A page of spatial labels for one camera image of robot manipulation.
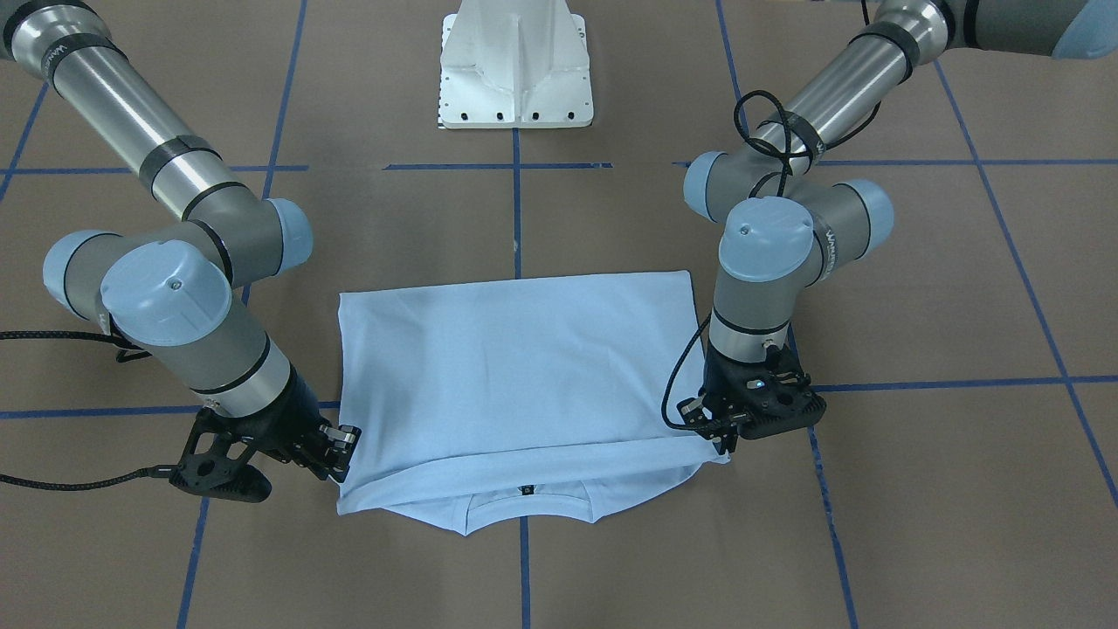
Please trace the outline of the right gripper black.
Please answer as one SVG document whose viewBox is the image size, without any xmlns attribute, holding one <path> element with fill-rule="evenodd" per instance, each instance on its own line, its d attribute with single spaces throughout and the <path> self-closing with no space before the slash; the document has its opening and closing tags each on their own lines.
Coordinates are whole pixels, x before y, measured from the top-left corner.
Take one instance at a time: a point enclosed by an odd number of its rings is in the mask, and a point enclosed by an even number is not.
<svg viewBox="0 0 1118 629">
<path fill-rule="evenodd" d="M 249 414 L 249 433 L 259 452 L 280 463 L 316 468 L 320 480 L 345 482 L 361 437 L 359 427 L 328 422 L 319 399 L 297 371 L 280 395 Z"/>
</svg>

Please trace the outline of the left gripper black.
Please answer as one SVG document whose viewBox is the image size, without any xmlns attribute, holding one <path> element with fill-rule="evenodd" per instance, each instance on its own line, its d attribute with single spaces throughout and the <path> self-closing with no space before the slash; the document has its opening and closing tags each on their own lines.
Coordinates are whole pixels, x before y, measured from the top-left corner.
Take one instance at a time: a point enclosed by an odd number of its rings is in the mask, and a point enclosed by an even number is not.
<svg viewBox="0 0 1118 629">
<path fill-rule="evenodd" d="M 750 363 L 740 363 L 709 345 L 705 353 L 704 382 L 701 397 L 689 397 L 676 406 L 682 423 L 678 430 L 701 435 L 702 438 L 738 438 L 750 421 L 746 401 L 746 383 Z"/>
</svg>

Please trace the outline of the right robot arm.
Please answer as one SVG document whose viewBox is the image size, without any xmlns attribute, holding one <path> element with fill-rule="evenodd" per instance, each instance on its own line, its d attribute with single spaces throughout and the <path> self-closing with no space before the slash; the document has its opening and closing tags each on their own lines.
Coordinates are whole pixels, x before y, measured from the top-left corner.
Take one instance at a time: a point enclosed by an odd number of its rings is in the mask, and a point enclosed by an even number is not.
<svg viewBox="0 0 1118 629">
<path fill-rule="evenodd" d="M 299 371 L 237 290 L 307 263 L 307 215 L 262 199 L 132 67 L 83 1 L 4 1 L 3 59 L 72 104 L 176 216 L 127 238 L 87 230 L 45 256 L 53 299 L 163 363 L 201 401 L 165 475 L 197 496 L 262 501 L 262 452 L 344 482 L 358 427 L 328 422 Z"/>
</svg>

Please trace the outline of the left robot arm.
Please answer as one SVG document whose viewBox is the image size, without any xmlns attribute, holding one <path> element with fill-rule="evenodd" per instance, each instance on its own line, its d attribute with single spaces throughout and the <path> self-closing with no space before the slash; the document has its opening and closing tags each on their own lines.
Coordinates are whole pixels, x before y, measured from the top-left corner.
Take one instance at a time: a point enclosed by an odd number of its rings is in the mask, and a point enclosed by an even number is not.
<svg viewBox="0 0 1118 629">
<path fill-rule="evenodd" d="M 686 168 L 683 196 L 722 227 L 704 379 L 679 403 L 682 431 L 719 452 L 816 425 L 825 401 L 788 346 L 802 290 L 889 238 L 894 207 L 866 180 L 806 182 L 811 168 L 866 127 L 872 112 L 915 69 L 949 49 L 1100 59 L 1115 48 L 1114 1 L 882 1 L 869 23 L 790 103 L 762 89 L 748 99 L 773 113 L 735 127 L 743 146 L 707 152 Z"/>
</svg>

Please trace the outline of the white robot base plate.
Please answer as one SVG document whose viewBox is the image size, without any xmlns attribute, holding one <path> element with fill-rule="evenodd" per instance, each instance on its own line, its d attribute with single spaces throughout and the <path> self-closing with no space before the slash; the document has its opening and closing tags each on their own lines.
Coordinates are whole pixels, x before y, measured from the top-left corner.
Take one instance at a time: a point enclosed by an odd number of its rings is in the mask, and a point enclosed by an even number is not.
<svg viewBox="0 0 1118 629">
<path fill-rule="evenodd" d="M 593 124 L 586 21 L 566 1 L 463 1 L 440 36 L 440 128 Z"/>
</svg>

